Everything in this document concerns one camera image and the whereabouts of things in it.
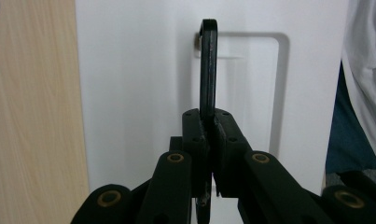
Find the gray fabric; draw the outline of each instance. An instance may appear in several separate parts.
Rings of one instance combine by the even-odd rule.
[[[327,147],[326,172],[376,169],[376,156],[351,106],[341,66]]]
[[[366,170],[363,173],[368,176],[371,180],[376,183],[376,170]],[[326,185],[333,186],[333,185],[343,185],[339,176],[336,174],[327,174],[326,176]]]

